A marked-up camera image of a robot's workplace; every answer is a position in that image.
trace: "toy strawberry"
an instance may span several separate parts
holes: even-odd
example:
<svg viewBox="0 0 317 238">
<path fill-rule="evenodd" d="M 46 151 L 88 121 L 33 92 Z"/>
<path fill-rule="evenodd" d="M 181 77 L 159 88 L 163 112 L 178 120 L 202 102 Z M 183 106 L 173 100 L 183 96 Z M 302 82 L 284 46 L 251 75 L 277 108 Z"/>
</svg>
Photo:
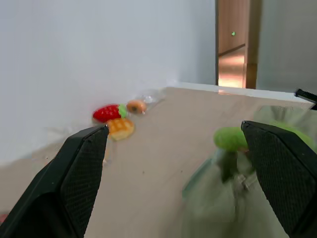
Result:
<svg viewBox="0 0 317 238">
<path fill-rule="evenodd" d="M 125 118 L 127 115 L 123 104 L 109 104 L 96 110 L 93 118 L 101 123 L 106 123 L 108 120 L 117 118 Z"/>
</svg>

